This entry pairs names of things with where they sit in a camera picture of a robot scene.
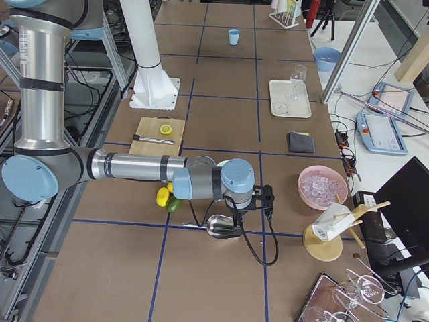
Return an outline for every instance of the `bowl of ice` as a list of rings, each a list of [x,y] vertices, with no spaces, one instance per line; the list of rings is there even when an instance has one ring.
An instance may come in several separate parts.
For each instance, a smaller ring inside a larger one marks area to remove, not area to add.
[[[327,210],[332,203],[344,203],[348,190],[344,178],[327,166],[309,166],[298,178],[298,192],[310,207]]]

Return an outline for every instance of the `white table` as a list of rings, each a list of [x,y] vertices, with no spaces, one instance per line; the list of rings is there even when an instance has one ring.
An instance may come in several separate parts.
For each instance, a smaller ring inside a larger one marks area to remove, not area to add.
[[[317,26],[318,21],[313,24],[313,29]],[[328,46],[335,48],[339,51],[343,49],[343,46],[349,37],[350,31],[353,27],[351,21],[336,21],[335,22],[335,40],[330,40],[330,27],[325,30],[321,28],[317,31],[310,41],[315,48]],[[311,30],[308,30],[308,36],[310,37]],[[376,23],[370,23],[362,38],[360,39],[356,50],[354,51],[351,63],[354,64],[365,64],[370,66],[377,66],[380,64],[387,64],[396,59],[396,55],[391,49],[389,43],[385,39],[382,31]],[[368,68],[364,66],[348,65],[340,79],[342,90],[346,93],[354,95],[362,95],[371,92],[374,85],[378,82],[381,75],[389,68],[388,66],[380,66],[377,68]],[[394,72],[400,66],[399,62],[389,70],[388,74],[384,78],[384,81],[393,85],[397,85],[401,88],[410,89],[413,86],[412,83],[400,83],[396,80]],[[332,72],[319,72],[320,81],[324,88],[328,82],[330,74]],[[339,95],[335,94],[330,98],[328,107],[330,113],[334,113],[336,105],[336,114],[342,117],[347,117],[352,120],[356,120],[356,114],[360,112],[363,105],[348,98],[342,96],[339,100]],[[428,111],[422,98],[419,96],[416,90],[414,90],[414,96],[412,99],[412,107]],[[425,124],[429,124],[429,115],[423,113],[410,111],[410,115],[417,117],[420,121]],[[333,121],[338,120],[337,117],[331,115]],[[340,119],[341,122],[345,123],[348,129],[353,129],[355,124],[347,119]],[[399,123],[401,133],[404,134],[417,134],[419,131],[408,127],[402,123]],[[344,130],[342,125],[339,125],[339,130]],[[429,168],[429,136],[420,136],[414,138],[404,138],[405,145],[408,149],[408,155],[406,156],[388,156],[382,154],[373,154],[366,150],[359,134],[354,138],[353,131],[349,132],[349,143],[351,149],[355,152],[357,157],[357,172],[361,177],[361,181],[354,176],[354,187],[352,194],[359,190],[375,192],[383,186],[410,158],[417,156],[423,164]],[[429,286],[428,279],[420,274],[419,277],[422,279],[425,286]],[[415,318],[415,314],[419,311],[427,311],[429,308],[429,290],[419,288],[420,300],[407,299],[407,303],[412,306],[411,309],[403,309],[400,317],[400,321],[412,321]],[[395,320],[397,310],[399,309],[399,303],[402,297],[393,297],[383,302],[383,306],[390,312],[392,320]]]

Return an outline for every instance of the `pink bowl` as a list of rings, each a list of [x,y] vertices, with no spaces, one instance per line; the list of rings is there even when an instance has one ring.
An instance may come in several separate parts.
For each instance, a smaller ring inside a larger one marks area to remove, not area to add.
[[[348,187],[347,183],[345,182],[344,178],[335,170],[328,168],[327,166],[309,166],[308,168],[303,169],[303,171],[300,173],[300,176],[298,178],[298,193],[300,194],[301,199],[310,207],[317,209],[317,210],[327,210],[328,207],[323,207],[318,205],[317,203],[312,202],[310,199],[308,199],[304,191],[302,191],[300,182],[301,179],[306,176],[307,174],[311,172],[320,172],[322,176],[325,178],[328,178],[329,180],[334,180],[336,183],[341,187],[341,194],[339,194],[341,203],[344,203],[347,198],[348,194]]]

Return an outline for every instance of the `black monitor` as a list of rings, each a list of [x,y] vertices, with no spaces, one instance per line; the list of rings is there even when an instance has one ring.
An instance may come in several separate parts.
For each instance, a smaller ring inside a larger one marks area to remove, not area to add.
[[[425,274],[429,277],[429,170],[413,157],[374,197],[377,203],[390,201],[391,205],[382,208],[381,212],[411,257],[402,259],[397,252],[387,262],[372,262],[371,266],[382,277],[420,266],[426,269]]]

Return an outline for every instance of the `white tray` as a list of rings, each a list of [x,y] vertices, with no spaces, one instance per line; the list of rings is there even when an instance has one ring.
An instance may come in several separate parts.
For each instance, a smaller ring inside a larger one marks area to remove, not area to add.
[[[292,88],[293,85],[290,80],[271,80],[269,82],[271,113],[278,117],[309,118],[311,116],[311,108],[305,83],[302,84],[298,99],[295,101],[287,98]]]

